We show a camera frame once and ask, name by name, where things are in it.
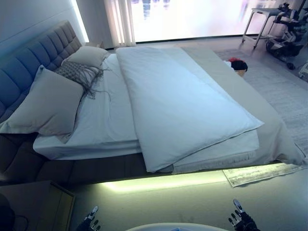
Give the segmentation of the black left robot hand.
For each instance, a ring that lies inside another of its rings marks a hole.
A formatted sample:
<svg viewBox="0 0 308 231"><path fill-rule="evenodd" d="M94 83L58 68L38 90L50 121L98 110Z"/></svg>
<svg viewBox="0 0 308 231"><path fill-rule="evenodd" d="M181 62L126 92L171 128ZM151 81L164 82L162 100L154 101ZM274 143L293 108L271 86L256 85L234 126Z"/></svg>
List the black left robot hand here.
<svg viewBox="0 0 308 231"><path fill-rule="evenodd" d="M86 215L84 220L77 226L76 231L99 231L101 229L101 226L98 225L99 220L95 220L92 223L92 221L95 219L95 214L97 213L99 207L95 206L92 211Z"/></svg>

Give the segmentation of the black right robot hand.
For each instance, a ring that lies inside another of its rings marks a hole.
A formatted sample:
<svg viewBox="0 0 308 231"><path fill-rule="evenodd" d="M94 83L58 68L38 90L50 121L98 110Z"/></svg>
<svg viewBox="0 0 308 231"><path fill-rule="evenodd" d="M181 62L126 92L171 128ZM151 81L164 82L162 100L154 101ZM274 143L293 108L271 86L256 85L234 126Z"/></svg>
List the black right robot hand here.
<svg viewBox="0 0 308 231"><path fill-rule="evenodd" d="M234 213L228 221L231 223L235 231L258 231L255 221L246 213L242 205L237 199L233 200L236 207Z"/></svg>

